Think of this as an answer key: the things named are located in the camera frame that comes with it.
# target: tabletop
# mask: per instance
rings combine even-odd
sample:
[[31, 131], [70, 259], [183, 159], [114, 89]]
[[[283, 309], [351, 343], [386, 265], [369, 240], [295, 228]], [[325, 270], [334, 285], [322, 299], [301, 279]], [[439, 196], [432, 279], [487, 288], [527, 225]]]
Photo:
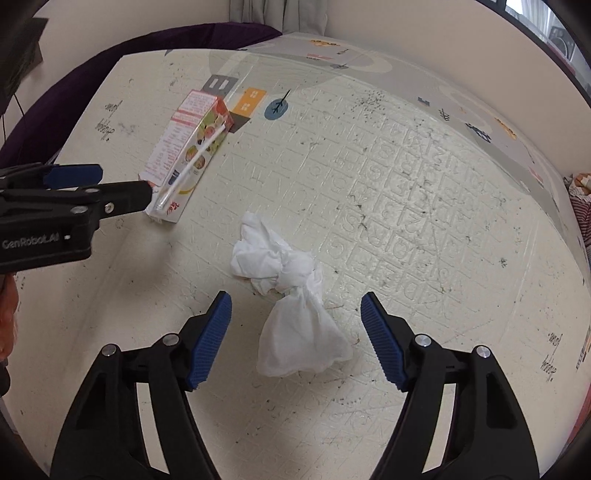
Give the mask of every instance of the tabletop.
[[[18, 274], [20, 337], [8, 410], [46, 467], [69, 405], [100, 348], [152, 344], [204, 312], [219, 290], [232, 321], [189, 403], [223, 478], [369, 478], [404, 395], [386, 382], [359, 317], [386, 309], [447, 348], [491, 347], [545, 471], [591, 378], [581, 363], [591, 300], [552, 219], [477, 143], [409, 101], [339, 69], [249, 52], [157, 51], [122, 58], [58, 162], [100, 163], [135, 180], [171, 114], [211, 75], [263, 90], [250, 120], [213, 157], [178, 224], [144, 213], [104, 220], [86, 261]], [[266, 106], [282, 98], [284, 116]], [[259, 213], [323, 264], [324, 302], [354, 349], [322, 374], [266, 378], [258, 337], [277, 297], [229, 269], [244, 212]], [[139, 389], [153, 466], [166, 470], [147, 388]], [[428, 466], [452, 412], [446, 388]]]

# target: white straw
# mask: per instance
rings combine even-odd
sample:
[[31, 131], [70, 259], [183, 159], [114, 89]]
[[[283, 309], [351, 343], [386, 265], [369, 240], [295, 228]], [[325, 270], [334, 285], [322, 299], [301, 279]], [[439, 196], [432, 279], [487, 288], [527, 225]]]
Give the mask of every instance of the white straw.
[[213, 133], [211, 137], [206, 139], [201, 144], [195, 156], [191, 159], [189, 163], [187, 163], [185, 168], [183, 168], [181, 173], [178, 175], [177, 179], [173, 182], [173, 184], [170, 187], [168, 187], [168, 190], [164, 192], [164, 195], [162, 195], [162, 197], [159, 198], [158, 203], [156, 203], [157, 210], [162, 210], [164, 208], [164, 205], [166, 205], [170, 200], [170, 197], [177, 193], [178, 188], [183, 184], [183, 181], [191, 171], [191, 168], [193, 168], [193, 166], [197, 163], [197, 160], [199, 160], [199, 158], [205, 153], [205, 151], [211, 146], [211, 144], [216, 141], [216, 139], [224, 132], [225, 129], [226, 124], [223, 124]]

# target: blue gripper pad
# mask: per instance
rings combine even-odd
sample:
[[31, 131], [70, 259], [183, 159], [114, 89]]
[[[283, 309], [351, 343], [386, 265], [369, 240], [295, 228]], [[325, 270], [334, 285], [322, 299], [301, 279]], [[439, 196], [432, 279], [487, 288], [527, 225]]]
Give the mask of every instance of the blue gripper pad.
[[191, 370], [187, 376], [187, 383], [192, 389], [207, 380], [231, 318], [232, 299], [225, 293], [211, 312], [209, 321], [191, 352]]
[[404, 372], [404, 353], [386, 319], [368, 294], [361, 299], [361, 321], [374, 346], [386, 380], [395, 384], [400, 391], [407, 391], [408, 377]]
[[43, 177], [43, 184], [52, 190], [96, 185], [103, 179], [100, 165], [55, 165]]

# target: juice box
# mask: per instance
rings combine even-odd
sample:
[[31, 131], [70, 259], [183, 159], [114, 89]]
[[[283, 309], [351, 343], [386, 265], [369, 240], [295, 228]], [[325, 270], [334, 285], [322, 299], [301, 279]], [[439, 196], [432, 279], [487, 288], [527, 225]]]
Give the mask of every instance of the juice box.
[[[160, 193], [173, 184], [179, 173], [197, 154], [201, 143], [223, 124], [226, 125], [226, 130], [200, 156], [178, 192], [163, 209], [156, 209], [155, 204]], [[152, 202], [145, 210], [148, 215], [158, 220], [178, 222], [205, 168], [232, 125], [232, 117], [223, 99], [198, 90], [192, 90], [187, 95], [168, 122], [168, 127], [139, 174], [140, 180], [146, 180], [152, 185]]]

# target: crumpled white fabric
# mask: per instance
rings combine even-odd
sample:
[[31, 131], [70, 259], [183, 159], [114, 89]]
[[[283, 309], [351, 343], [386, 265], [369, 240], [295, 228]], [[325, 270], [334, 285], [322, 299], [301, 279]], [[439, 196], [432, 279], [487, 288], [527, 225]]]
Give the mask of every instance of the crumpled white fabric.
[[320, 373], [335, 361], [351, 359], [351, 345], [322, 304], [321, 265], [309, 253], [292, 249], [254, 213], [244, 214], [241, 234], [232, 272], [250, 278], [262, 295], [272, 288], [285, 294], [262, 329], [257, 371], [268, 377]]

